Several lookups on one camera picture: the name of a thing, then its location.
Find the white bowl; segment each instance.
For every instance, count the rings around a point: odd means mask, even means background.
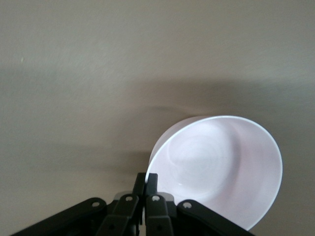
[[[193,117],[170,127],[153,148],[147,176],[175,203],[193,199],[242,228],[271,207],[282,179],[277,143],[242,117]]]

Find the beige surface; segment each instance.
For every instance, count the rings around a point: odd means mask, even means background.
[[[315,1],[0,0],[0,235],[111,202],[172,124],[267,128],[283,183],[258,236],[315,232]]]

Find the table surface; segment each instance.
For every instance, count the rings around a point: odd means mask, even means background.
[[[0,234],[145,172],[199,115],[274,136],[283,181],[257,236],[315,232],[315,1],[0,1]]]

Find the gray tabletop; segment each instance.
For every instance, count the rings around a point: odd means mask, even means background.
[[[0,234],[145,172],[199,115],[274,136],[283,181],[258,236],[315,232],[315,1],[0,1]]]

